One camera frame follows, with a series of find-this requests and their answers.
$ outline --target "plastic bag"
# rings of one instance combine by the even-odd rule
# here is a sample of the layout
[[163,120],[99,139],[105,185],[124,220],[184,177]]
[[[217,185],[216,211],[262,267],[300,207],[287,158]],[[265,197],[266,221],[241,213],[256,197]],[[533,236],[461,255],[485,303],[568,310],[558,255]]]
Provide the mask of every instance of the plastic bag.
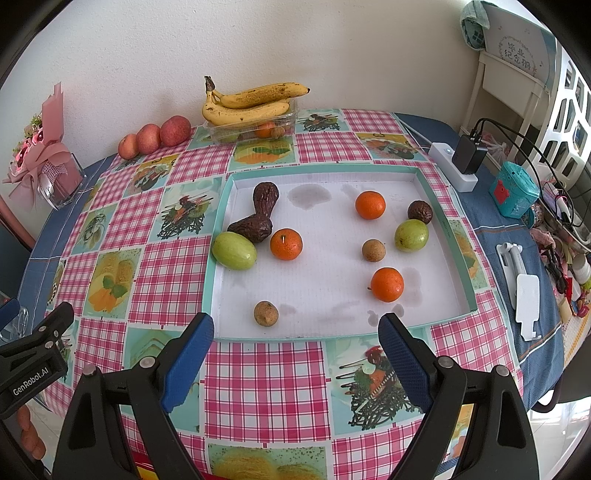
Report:
[[503,163],[506,162],[507,156],[509,155],[511,149],[505,142],[502,144],[498,143],[495,140],[495,137],[493,137],[490,132],[486,131],[482,133],[481,141],[486,145],[488,153],[497,161],[499,165],[503,165]]

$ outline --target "white tray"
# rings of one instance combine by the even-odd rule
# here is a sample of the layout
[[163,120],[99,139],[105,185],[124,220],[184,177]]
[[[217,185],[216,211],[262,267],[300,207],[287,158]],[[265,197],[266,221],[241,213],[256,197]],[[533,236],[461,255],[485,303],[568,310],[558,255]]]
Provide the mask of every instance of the white tray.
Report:
[[[476,310],[456,238],[419,169],[328,164],[234,173],[220,199],[213,238],[230,223],[254,213],[252,192],[262,181],[274,182],[280,192],[271,215],[273,231],[293,228],[303,239],[303,251],[293,261],[278,260],[269,249],[269,237],[256,246],[257,261],[246,271],[224,268],[210,254],[203,311],[213,318],[217,338],[363,335],[376,332],[379,318],[387,312],[395,312],[413,327]],[[290,199],[296,187],[300,195]],[[380,192],[386,200],[386,211],[377,220],[363,220],[355,210],[355,199],[365,190]],[[418,199],[433,207],[429,241],[418,252],[401,252],[394,246],[394,232],[407,219],[408,205]],[[361,254],[361,246],[370,238],[386,245],[381,262],[367,262]],[[392,303],[377,300],[367,288],[382,267],[396,268],[405,281],[404,293]],[[262,300],[280,312],[273,327],[254,321],[252,311]]]

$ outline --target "flower bouquet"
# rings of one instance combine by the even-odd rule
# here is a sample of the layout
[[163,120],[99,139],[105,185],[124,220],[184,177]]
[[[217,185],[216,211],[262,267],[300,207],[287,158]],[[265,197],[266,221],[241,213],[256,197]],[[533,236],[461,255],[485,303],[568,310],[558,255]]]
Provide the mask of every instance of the flower bouquet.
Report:
[[18,183],[9,197],[29,210],[39,192],[53,208],[72,201],[83,180],[76,157],[61,143],[64,136],[64,95],[61,83],[54,85],[25,127],[25,138],[13,149],[8,178],[3,183]]

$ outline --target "ripe banana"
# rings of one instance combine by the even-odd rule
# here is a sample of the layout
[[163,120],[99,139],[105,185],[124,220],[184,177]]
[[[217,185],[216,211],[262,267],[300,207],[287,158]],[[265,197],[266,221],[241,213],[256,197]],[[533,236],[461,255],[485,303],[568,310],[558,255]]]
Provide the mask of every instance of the ripe banana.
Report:
[[234,95],[224,95],[217,90],[213,94],[219,98],[220,103],[228,108],[248,108],[262,103],[276,102],[277,100],[299,97],[308,93],[310,89],[301,83],[287,82],[274,83],[263,87],[245,90]]
[[205,120],[216,126],[257,122],[265,118],[283,115],[290,108],[290,104],[285,101],[270,102],[250,108],[227,108],[215,101],[215,97],[213,96],[215,87],[211,78],[205,77],[207,100],[201,112]]

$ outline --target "blue gripper pad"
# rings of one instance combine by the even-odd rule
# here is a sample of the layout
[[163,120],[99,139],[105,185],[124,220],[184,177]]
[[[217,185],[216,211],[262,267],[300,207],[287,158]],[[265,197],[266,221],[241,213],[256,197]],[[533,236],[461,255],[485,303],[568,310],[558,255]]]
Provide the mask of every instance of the blue gripper pad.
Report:
[[17,299],[10,299],[0,306],[0,330],[13,321],[21,311],[21,305]]
[[408,399],[427,413],[433,404],[427,373],[386,315],[379,321],[378,337]]
[[166,413],[182,405],[213,341],[213,320],[205,315],[168,370],[160,404]]

